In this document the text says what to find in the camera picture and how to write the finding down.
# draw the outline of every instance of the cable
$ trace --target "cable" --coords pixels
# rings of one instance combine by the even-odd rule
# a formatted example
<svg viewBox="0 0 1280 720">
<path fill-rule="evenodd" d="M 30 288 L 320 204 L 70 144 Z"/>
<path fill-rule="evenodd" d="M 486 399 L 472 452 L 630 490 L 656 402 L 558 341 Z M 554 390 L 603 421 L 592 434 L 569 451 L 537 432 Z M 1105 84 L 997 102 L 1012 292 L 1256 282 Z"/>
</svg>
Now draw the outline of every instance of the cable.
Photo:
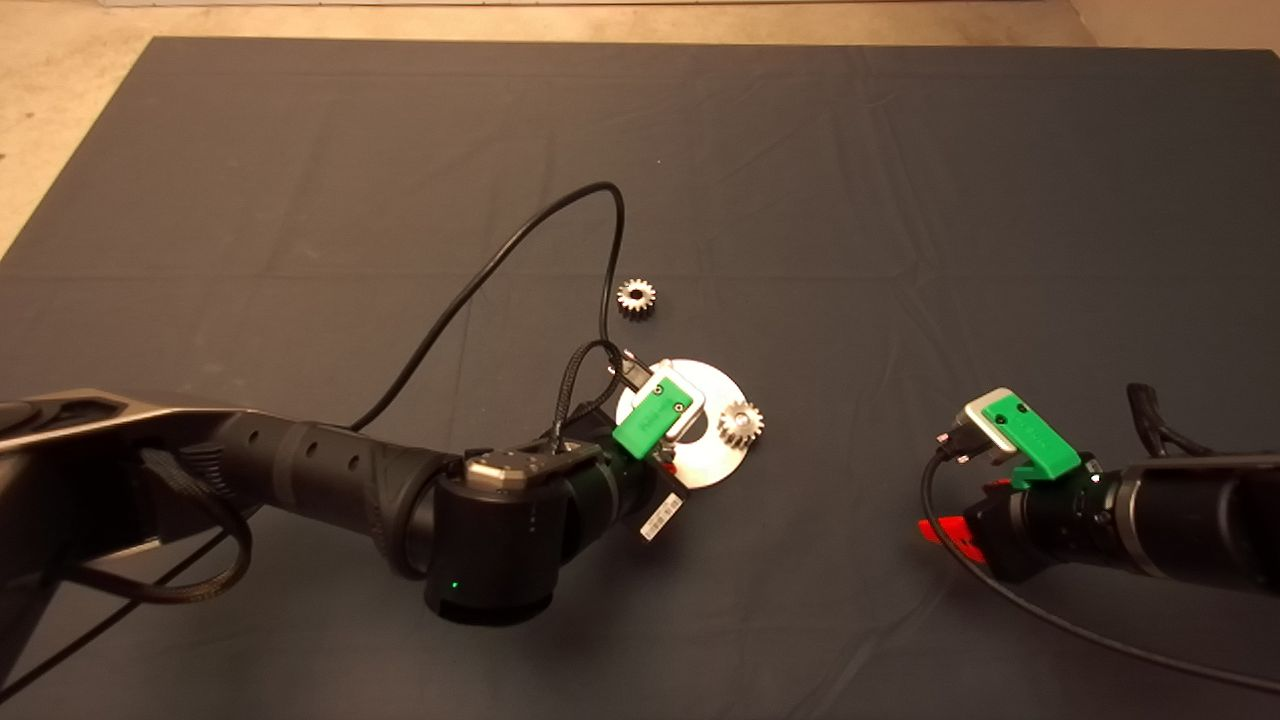
<svg viewBox="0 0 1280 720">
<path fill-rule="evenodd" d="M 1152 457 L 1169 456 L 1169 450 L 1165 448 L 1166 442 L 1194 457 L 1216 455 L 1210 447 L 1190 439 L 1165 423 L 1165 418 L 1160 414 L 1160 398 L 1156 396 L 1156 388 L 1143 383 L 1129 383 L 1125 386 L 1125 395 L 1129 397 L 1129 411 L 1133 415 L 1133 427 L 1138 430 L 1138 439 L 1142 441 L 1142 446 Z"/>
<path fill-rule="evenodd" d="M 63 579 L 125 600 L 156 605 L 204 602 L 229 591 L 248 571 L 253 553 L 253 533 L 250 530 L 244 516 L 225 498 L 187 474 L 172 454 L 148 447 L 142 448 L 140 455 L 142 456 L 142 464 L 164 480 L 169 486 L 169 489 L 179 497 L 192 501 L 225 534 L 236 539 L 236 543 L 239 546 L 236 561 L 230 568 L 211 578 L 179 587 L 140 583 L 131 578 L 87 565 L 76 565 L 65 569 L 61 575 Z"/>
<path fill-rule="evenodd" d="M 974 561 L 964 556 L 951 536 L 942 529 L 942 524 L 938 521 L 938 514 L 933 510 L 933 478 L 938 471 L 938 466 L 942 465 L 945 456 L 942 452 L 936 452 L 929 462 L 924 466 L 924 474 L 920 477 L 920 506 L 924 509 L 924 518 L 928 520 L 929 527 L 937 534 L 938 539 L 942 542 L 942 547 L 947 548 L 951 557 L 955 559 L 970 575 L 978 579 L 982 584 L 987 585 L 992 592 L 1005 598 L 1012 603 L 1019 610 L 1029 614 L 1037 620 L 1043 620 L 1055 628 L 1073 634 L 1083 641 L 1091 642 L 1096 646 L 1103 647 L 1112 652 L 1119 652 L 1120 655 L 1126 655 L 1134 660 L 1142 660 L 1144 662 L 1151 662 L 1152 665 L 1158 665 L 1167 670 L 1174 670 L 1176 673 L 1183 673 L 1185 675 L 1192 675 L 1196 678 L 1202 678 L 1206 680 L 1216 680 L 1219 683 L 1226 683 L 1242 688 L 1248 688 L 1252 691 L 1260 691 L 1271 694 L 1280 694 L 1280 682 L 1270 680 L 1266 678 L 1256 678 L 1252 675 L 1243 675 L 1239 673 L 1233 673 L 1230 670 L 1222 670 L 1219 667 L 1210 667 L 1206 665 L 1198 665 L 1196 662 L 1188 662 L 1185 660 L 1178 660 L 1175 657 L 1169 657 L 1166 655 L 1160 655 L 1157 652 L 1151 652 L 1148 650 L 1142 650 L 1125 644 L 1120 641 L 1111 639 L 1106 635 L 1094 633 L 1093 630 L 1082 628 L 1070 623 L 1069 620 L 1060 618 L 1038 605 L 1034 605 L 1024 600 L 1018 593 L 1006 588 L 998 580 L 991 578 L 979 568 Z"/>
<path fill-rule="evenodd" d="M 174 578 L 187 571 L 188 568 L 198 562 L 204 556 L 209 555 L 215 547 L 218 547 L 223 541 L 230 536 L 227 530 L 219 532 L 216 536 L 205 541 L 205 544 L 197 547 L 187 557 L 183 557 L 177 565 L 170 568 L 164 575 L 156 578 L 156 585 L 164 585 L 170 583 Z M 20 693 L 27 688 L 27 685 L 35 683 L 40 678 L 45 676 L 50 670 L 61 665 L 67 659 L 76 655 L 84 648 L 88 643 L 97 639 L 99 635 L 110 630 L 115 625 L 129 616 L 131 612 L 142 606 L 141 600 L 131 600 L 122 605 L 115 612 L 111 612 L 104 618 L 99 624 L 93 625 L 84 633 L 82 633 L 74 641 L 67 643 L 61 650 L 50 655 L 40 665 L 36 665 L 31 670 L 27 670 L 20 678 L 9 683 L 4 689 L 0 689 L 0 705 L 4 705 L 12 700 L 15 694 Z"/>
<path fill-rule="evenodd" d="M 582 360 L 586 359 L 586 354 L 596 347 L 604 348 L 604 352 L 609 356 L 609 363 L 613 368 L 622 368 L 622 351 L 618 350 L 617 345 L 613 345 L 608 340 L 596 338 L 573 351 L 573 355 L 568 359 L 568 365 L 564 366 L 564 375 L 561 378 L 559 393 L 556 397 L 556 416 L 552 421 L 550 432 L 552 450 L 556 452 L 559 452 L 563 445 L 564 425 L 599 409 L 602 405 L 608 402 L 609 397 L 612 397 L 614 391 L 618 389 L 618 386 L 622 384 L 622 373 L 614 372 L 613 378 L 609 379 L 609 384 L 604 388 L 604 392 L 579 407 L 577 413 L 573 413 L 572 416 L 570 415 L 568 409 L 573 402 L 573 386 L 577 383 L 577 372 L 582 366 Z"/>
<path fill-rule="evenodd" d="M 444 307 L 444 311 L 440 313 L 439 318 L 435 319 L 435 323 L 422 337 L 422 341 L 419 343 L 417 348 L 413 350 L 413 354 L 410 356 L 408 361 L 404 363 L 403 368 L 401 368 L 399 374 L 396 375 L 396 379 L 392 380 L 392 384 L 387 388 L 387 391 L 383 392 L 381 397 L 379 397 L 378 401 L 374 402 L 372 407 L 365 411 L 365 414 L 361 415 L 355 423 L 348 425 L 348 428 L 355 432 L 365 429 L 365 427 L 376 420 L 378 416 L 381 415 L 383 411 L 385 411 L 390 406 L 390 404 L 396 401 L 396 397 L 401 393 L 401 391 L 404 389 L 404 386 L 408 384 L 410 378 L 413 377 L 413 373 L 417 370 L 419 365 L 422 364 L 422 360 L 426 357 L 426 354 L 430 352 L 431 347 L 435 345 L 435 341 L 440 338 L 440 334 L 443 334 L 445 328 L 449 327 L 449 323 L 453 322 L 454 315 L 457 315 L 458 311 L 462 310 L 463 306 L 466 306 L 466 304 L 471 300 L 471 296 L 475 295 L 481 286 L 484 286 L 485 281 L 488 281 L 489 277 L 493 275 L 493 273 L 497 272 L 499 266 L 502 266 L 502 263 L 507 259 L 507 256 L 509 256 L 516 250 L 516 247 L 518 247 L 520 243 L 524 242 L 524 240 L 529 237 L 529 234 L 534 232 L 535 228 L 538 228 L 538 225 L 543 224 L 544 222 L 547 222 L 548 218 L 550 218 L 556 213 L 559 213 L 564 208 L 568 208 L 570 205 L 577 202 L 579 200 L 582 200 L 584 197 L 595 195 L 596 192 L 608 192 L 613 197 L 613 208 L 614 208 L 613 245 L 609 249 L 609 259 L 604 266 L 604 290 L 600 293 L 600 318 L 599 318 L 600 340 L 608 341 L 609 302 L 613 299 L 613 273 L 618 264 L 618 254 L 622 250 L 622 232 L 626 225 L 626 205 L 622 201 L 622 191 L 618 190 L 618 186 L 613 184 L 612 182 L 602 181 L 602 182 L 593 182 L 591 184 L 585 184 L 570 192 L 568 195 L 562 196 L 561 199 L 556 200 L 547 208 L 539 210 L 536 214 L 534 214 L 534 217 L 525 220 L 525 224 L 520 225 L 520 229 L 517 229 L 511 236 L 511 238 L 508 238 L 507 242 L 504 242 L 502 247 L 499 247 L 498 251 L 493 254 L 493 258 L 490 258 L 489 261 L 485 263 L 483 268 L 480 268 L 480 272 L 476 273 L 475 277 L 472 277 L 470 281 L 467 281 L 467 284 L 465 284 L 462 290 L 458 291 L 458 295 L 452 301 L 449 301 L 449 304 Z"/>
</svg>

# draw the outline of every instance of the silver gear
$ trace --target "silver gear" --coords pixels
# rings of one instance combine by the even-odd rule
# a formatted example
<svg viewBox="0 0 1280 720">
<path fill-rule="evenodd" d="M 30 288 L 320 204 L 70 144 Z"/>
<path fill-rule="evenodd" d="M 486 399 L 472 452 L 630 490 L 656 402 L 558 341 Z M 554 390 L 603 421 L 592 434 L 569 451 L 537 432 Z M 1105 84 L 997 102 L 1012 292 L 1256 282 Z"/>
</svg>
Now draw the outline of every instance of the silver gear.
<svg viewBox="0 0 1280 720">
<path fill-rule="evenodd" d="M 649 281 L 632 278 L 618 286 L 618 311 L 628 320 L 640 320 L 653 313 L 658 302 L 658 291 Z"/>
<path fill-rule="evenodd" d="M 724 445 L 746 450 L 764 432 L 764 415 L 745 400 L 730 402 L 716 423 Z"/>
</svg>

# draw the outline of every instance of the silver plate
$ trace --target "silver plate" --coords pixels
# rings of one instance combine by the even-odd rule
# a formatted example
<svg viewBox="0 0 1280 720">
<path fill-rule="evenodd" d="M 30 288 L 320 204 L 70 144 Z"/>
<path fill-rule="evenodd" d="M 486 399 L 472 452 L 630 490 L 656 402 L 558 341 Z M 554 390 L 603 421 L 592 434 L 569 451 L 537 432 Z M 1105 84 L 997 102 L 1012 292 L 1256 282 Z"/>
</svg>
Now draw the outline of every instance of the silver plate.
<svg viewBox="0 0 1280 720">
<path fill-rule="evenodd" d="M 732 402 L 746 400 L 728 375 L 717 368 L 698 360 L 671 360 L 672 366 L 685 379 L 696 387 L 705 396 L 703 411 L 707 414 L 707 432 L 699 438 L 686 434 L 675 443 L 676 478 L 689 489 L 713 486 L 730 477 L 742 459 L 746 450 L 739 450 L 724 445 L 724 441 L 716 433 L 716 419 L 721 416 Z M 652 365 L 650 370 L 657 373 L 659 365 Z M 622 423 L 627 415 L 635 410 L 635 391 L 627 388 L 618 398 L 618 407 L 614 411 L 614 420 Z"/>
</svg>

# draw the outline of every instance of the label sticker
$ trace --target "label sticker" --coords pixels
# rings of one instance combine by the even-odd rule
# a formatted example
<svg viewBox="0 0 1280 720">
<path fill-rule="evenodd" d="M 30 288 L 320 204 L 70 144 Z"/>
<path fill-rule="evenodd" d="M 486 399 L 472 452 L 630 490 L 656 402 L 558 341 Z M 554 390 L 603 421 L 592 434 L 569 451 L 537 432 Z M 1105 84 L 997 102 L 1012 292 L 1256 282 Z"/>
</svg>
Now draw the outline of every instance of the label sticker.
<svg viewBox="0 0 1280 720">
<path fill-rule="evenodd" d="M 667 520 L 671 520 L 671 516 L 675 515 L 676 510 L 680 510 L 680 506 L 684 503 L 685 501 L 680 500 L 678 495 L 668 495 L 667 500 L 662 501 L 662 505 L 653 511 L 649 520 L 640 528 L 640 534 L 644 536 L 644 539 L 652 541 L 658 532 L 662 530 L 662 527 L 667 524 Z"/>
</svg>

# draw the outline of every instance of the gray fabric mat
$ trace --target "gray fabric mat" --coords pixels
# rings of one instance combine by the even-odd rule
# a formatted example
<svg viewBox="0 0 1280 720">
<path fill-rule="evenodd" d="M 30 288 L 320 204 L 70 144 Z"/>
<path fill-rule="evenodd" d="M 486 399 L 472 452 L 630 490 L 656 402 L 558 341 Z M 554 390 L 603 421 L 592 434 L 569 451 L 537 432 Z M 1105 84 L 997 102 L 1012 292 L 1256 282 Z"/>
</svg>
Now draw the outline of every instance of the gray fabric mat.
<svg viewBox="0 0 1280 720">
<path fill-rule="evenodd" d="M 1276 445 L 1270 53 L 157 40 L 0 263 L 0 396 L 347 421 L 507 233 L 602 178 L 630 206 L 620 273 L 662 296 L 618 338 L 764 409 L 737 475 L 655 547 L 607 537 L 504 630 L 438 620 L 367 539 L 266 510 L 239 588 L 140 611 L 8 715 L 1275 715 L 1021 616 L 915 534 L 933 436 L 998 384 L 1108 466 L 1140 455 L 1132 379 L 1211 446 Z M 371 432 L 544 429 L 609 222 L 595 200 L 540 231 Z M 946 507 L 996 475 L 946 471 Z M 1024 592 L 1280 676 L 1267 598 L 1087 568 Z M 60 591 L 24 664 L 111 606 Z"/>
</svg>

